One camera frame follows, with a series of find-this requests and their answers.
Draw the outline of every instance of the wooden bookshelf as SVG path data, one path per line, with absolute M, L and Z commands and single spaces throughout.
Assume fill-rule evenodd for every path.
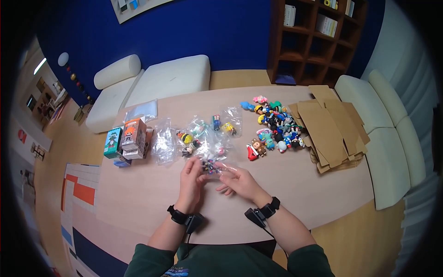
M 346 0 L 332 9 L 323 0 L 271 1 L 267 72 L 272 84 L 328 85 L 334 87 L 345 74 L 365 24 L 366 0 L 353 0 L 353 16 L 345 15 Z M 283 26 L 285 4 L 295 6 L 293 27 Z M 335 36 L 315 30 L 317 15 L 338 22 Z

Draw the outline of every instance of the wrist strap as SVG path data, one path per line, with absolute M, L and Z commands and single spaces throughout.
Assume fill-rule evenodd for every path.
M 185 224 L 186 220 L 188 219 L 188 215 L 174 209 L 174 205 L 169 206 L 167 211 L 171 214 L 171 219 L 180 225 Z
M 276 210 L 280 208 L 280 200 L 278 200 L 277 197 L 272 197 L 272 202 L 269 204 L 266 204 L 263 208 L 259 209 L 260 212 L 263 214 L 264 218 L 270 218 L 274 213 L 276 213 Z

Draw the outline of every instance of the white cushion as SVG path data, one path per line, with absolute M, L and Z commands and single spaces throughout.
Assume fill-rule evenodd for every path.
M 423 152 L 420 141 L 411 119 L 406 116 L 396 126 L 398 136 L 403 145 L 406 161 L 408 162 L 411 186 L 417 186 L 426 178 Z
M 126 107 L 169 96 L 209 89 L 211 67 L 206 55 L 185 57 L 148 67 Z
M 366 133 L 375 128 L 394 127 L 388 111 L 367 81 L 342 75 L 335 84 L 335 91 L 343 102 L 354 105 L 365 124 Z
M 143 73 L 142 69 L 136 77 L 128 78 L 101 91 L 85 122 L 89 130 L 101 133 L 112 129 L 118 111 L 125 106 Z
M 371 172 L 376 210 L 395 205 L 411 188 L 408 163 L 395 128 L 369 134 L 366 159 Z
M 94 85 L 98 90 L 102 90 L 127 78 L 137 76 L 140 70 L 140 58 L 136 54 L 132 54 L 97 72 L 94 76 Z
M 397 92 L 383 74 L 376 69 L 369 74 L 369 83 L 385 105 L 394 126 L 397 126 L 398 122 L 408 115 Z

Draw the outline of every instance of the round lamp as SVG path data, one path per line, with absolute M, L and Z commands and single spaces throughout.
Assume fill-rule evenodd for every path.
M 65 66 L 68 63 L 69 60 L 69 54 L 66 52 L 63 52 L 58 56 L 58 65 L 59 66 Z

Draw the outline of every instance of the wooden floor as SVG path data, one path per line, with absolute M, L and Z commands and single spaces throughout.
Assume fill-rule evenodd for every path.
M 226 70 L 211 73 L 210 89 L 268 86 L 265 70 Z M 60 230 L 60 199 L 66 163 L 100 164 L 106 134 L 96 135 L 73 121 L 78 106 L 70 101 L 61 119 L 45 128 L 53 140 L 44 161 L 35 162 L 36 217 L 43 247 L 64 277 L 70 276 Z M 312 230 L 324 248 L 335 276 L 388 276 L 400 250 L 404 203 L 375 211 L 371 201 L 356 211 Z M 274 260 L 286 268 L 282 250 Z

